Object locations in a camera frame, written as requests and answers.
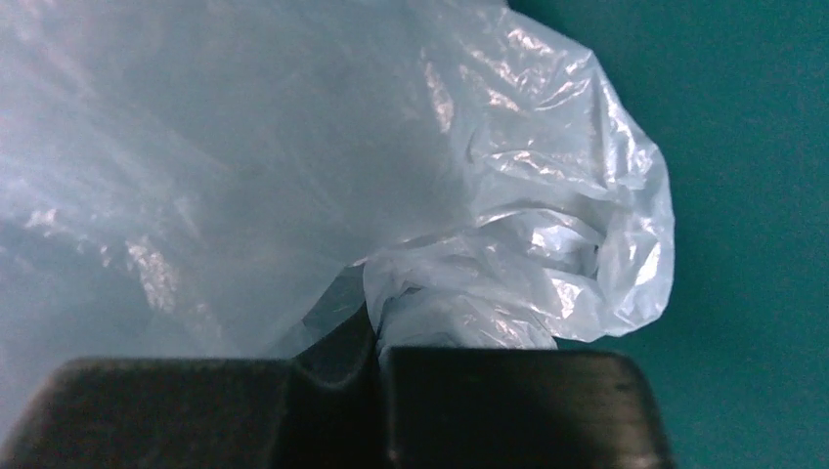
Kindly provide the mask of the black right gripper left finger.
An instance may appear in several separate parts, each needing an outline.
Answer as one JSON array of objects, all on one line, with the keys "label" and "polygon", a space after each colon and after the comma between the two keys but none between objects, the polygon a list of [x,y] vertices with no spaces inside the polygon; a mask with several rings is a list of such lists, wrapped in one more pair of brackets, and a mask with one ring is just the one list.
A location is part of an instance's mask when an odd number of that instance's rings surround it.
[{"label": "black right gripper left finger", "polygon": [[360,310],[286,360],[81,359],[1,447],[5,468],[375,468],[375,338]]}]

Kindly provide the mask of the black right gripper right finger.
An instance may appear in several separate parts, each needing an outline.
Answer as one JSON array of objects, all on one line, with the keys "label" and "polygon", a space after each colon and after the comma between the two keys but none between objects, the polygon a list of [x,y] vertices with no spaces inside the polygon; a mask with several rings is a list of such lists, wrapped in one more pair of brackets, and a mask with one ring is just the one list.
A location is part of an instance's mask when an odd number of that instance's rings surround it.
[{"label": "black right gripper right finger", "polygon": [[400,347],[383,368],[393,468],[673,468],[640,368],[608,352]]}]

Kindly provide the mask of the translucent blue plastic bag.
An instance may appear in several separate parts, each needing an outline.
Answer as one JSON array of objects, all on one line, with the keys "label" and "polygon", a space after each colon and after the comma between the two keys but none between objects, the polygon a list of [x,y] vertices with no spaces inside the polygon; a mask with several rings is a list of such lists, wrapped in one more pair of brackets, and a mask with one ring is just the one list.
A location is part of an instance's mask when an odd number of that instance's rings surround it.
[{"label": "translucent blue plastic bag", "polygon": [[551,348],[668,303],[658,147],[503,1],[5,1],[1,431],[86,356]]}]

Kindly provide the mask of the teal plastic trash bin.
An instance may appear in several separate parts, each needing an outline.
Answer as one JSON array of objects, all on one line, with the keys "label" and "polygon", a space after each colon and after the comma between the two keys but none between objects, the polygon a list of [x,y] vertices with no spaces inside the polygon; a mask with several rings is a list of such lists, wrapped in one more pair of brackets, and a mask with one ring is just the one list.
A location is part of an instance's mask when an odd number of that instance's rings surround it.
[{"label": "teal plastic trash bin", "polygon": [[642,368],[682,468],[828,464],[828,5],[517,1],[597,55],[661,148],[668,309]]}]

